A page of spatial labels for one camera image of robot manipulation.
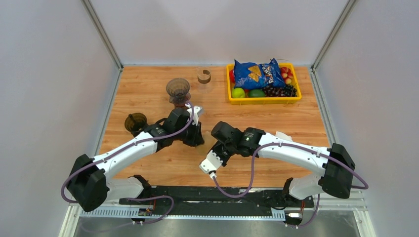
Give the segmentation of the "brown paper coffee filter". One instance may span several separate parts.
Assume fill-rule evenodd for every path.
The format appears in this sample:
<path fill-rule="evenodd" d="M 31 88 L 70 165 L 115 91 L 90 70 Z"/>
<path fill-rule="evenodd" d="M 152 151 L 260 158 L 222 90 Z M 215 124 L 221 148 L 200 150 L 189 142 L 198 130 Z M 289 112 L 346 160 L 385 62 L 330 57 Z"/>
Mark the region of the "brown paper coffee filter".
<path fill-rule="evenodd" d="M 198 145 L 195 147 L 195 150 L 197 151 L 197 154 L 199 156 L 203 156 L 205 157 L 208 152 L 211 150 L 211 148 L 213 147 L 214 143 L 213 142 L 205 142 L 202 145 Z"/>

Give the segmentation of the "smoky transparent coffee dripper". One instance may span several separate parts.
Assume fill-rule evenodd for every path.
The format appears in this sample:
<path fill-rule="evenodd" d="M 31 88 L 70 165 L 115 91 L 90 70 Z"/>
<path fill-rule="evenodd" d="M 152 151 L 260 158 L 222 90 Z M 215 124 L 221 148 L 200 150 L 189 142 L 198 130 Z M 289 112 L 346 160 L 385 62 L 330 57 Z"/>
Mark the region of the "smoky transparent coffee dripper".
<path fill-rule="evenodd" d="M 190 84 L 184 78 L 174 78 L 166 85 L 168 95 L 186 94 L 189 93 Z"/>

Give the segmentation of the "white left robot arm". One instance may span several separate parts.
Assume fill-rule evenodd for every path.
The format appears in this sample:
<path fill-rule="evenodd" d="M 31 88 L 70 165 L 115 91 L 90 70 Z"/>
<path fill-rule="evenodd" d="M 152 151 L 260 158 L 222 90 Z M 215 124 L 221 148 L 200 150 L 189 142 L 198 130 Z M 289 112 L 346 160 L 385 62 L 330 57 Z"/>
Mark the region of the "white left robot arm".
<path fill-rule="evenodd" d="M 190 147 L 204 144 L 199 121 L 202 110 L 200 106 L 187 104 L 185 109 L 173 109 L 167 118 L 153 124 L 148 124 L 142 113 L 129 114 L 125 128 L 133 139 L 92 158 L 86 154 L 79 156 L 61 187 L 62 198 L 79 204 L 86 212 L 106 201 L 121 198 L 133 198 L 138 204 L 146 204 L 151 191 L 140 175 L 126 179 L 114 179 L 114 176 L 135 161 L 171 146 L 174 141 Z"/>

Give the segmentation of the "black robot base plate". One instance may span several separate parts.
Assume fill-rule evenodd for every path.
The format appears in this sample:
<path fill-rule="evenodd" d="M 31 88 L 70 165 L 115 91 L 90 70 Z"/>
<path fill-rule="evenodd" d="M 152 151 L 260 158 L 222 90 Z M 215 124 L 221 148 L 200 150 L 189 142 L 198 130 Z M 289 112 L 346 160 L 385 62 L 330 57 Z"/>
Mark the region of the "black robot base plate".
<path fill-rule="evenodd" d="M 273 210 L 313 207 L 310 199 L 298 200 L 282 193 L 281 189 L 251 190 L 244 197 L 230 198 L 216 187 L 151 186 L 137 202 L 122 198 L 122 205 L 146 205 L 155 214 L 164 214 L 173 205 L 171 215 L 192 216 L 256 216 L 267 217 Z"/>

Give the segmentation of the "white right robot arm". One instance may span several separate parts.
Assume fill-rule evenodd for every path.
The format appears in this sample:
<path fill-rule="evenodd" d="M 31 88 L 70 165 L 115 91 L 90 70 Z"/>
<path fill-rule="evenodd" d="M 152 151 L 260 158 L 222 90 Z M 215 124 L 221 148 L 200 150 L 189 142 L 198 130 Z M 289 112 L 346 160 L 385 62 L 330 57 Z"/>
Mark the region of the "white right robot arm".
<path fill-rule="evenodd" d="M 341 144 L 334 143 L 330 148 L 309 146 L 253 127 L 241 131 L 223 121 L 211 135 L 216 143 L 200 164 L 200 169 L 211 178 L 233 155 L 272 158 L 312 172 L 302 178 L 287 179 L 282 192 L 286 205 L 295 206 L 302 199 L 321 193 L 340 199 L 350 197 L 355 163 Z"/>

